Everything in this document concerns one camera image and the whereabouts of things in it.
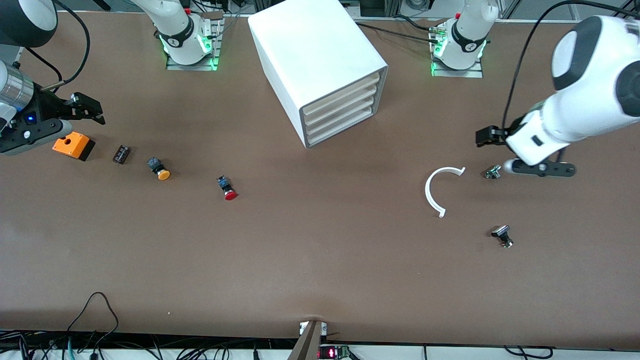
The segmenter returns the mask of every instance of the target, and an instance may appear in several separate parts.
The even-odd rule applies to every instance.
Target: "white rectangular box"
[[[286,0],[249,16],[249,28],[305,147],[377,112],[387,63],[338,0]]]

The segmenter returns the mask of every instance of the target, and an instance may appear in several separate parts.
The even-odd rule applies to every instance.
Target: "orange block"
[[[53,150],[75,159],[86,161],[93,150],[95,142],[81,133],[71,132],[69,135],[56,140]]]

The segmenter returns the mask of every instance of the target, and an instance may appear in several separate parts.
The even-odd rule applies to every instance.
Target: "white curved handle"
[[[439,215],[440,217],[443,217],[444,213],[447,210],[441,207],[440,205],[438,205],[436,200],[433,200],[433,196],[431,196],[431,179],[433,179],[433,176],[441,172],[450,172],[452,174],[456,174],[457,176],[460,176],[462,175],[463,172],[465,172],[465,169],[466,168],[454,168],[454,167],[439,168],[438,170],[434,171],[431,174],[431,176],[429,176],[429,179],[427,179],[427,183],[424,185],[424,194],[427,196],[427,201],[429,201],[429,205],[431,205],[432,208],[436,209],[436,211],[440,213]]]

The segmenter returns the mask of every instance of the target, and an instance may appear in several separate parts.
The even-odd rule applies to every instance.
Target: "white box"
[[[286,0],[249,16],[249,28],[305,147],[377,112],[388,65],[338,0]]]

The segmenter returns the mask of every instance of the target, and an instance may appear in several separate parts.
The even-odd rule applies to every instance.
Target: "brown tabletop surface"
[[[389,65],[378,114],[308,150],[246,19],[218,71],[183,72],[164,70],[146,15],[81,16],[91,55],[58,95],[98,99],[107,124],[75,123],[97,143],[85,163],[50,145],[0,158],[0,328],[66,329],[99,290],[125,332],[293,337],[320,318],[350,341],[640,347],[640,126],[571,145],[570,179],[481,176],[513,157],[474,131],[499,124],[530,24],[494,26],[484,79],[432,78],[424,42],[364,29]],[[567,29],[540,27],[510,119],[552,94]],[[38,51],[67,78],[83,33],[61,13]],[[55,80],[30,54],[22,69]],[[447,166],[467,170],[432,182],[438,218],[424,183]],[[504,224],[511,249],[489,236]],[[95,299],[74,329],[112,321]]]

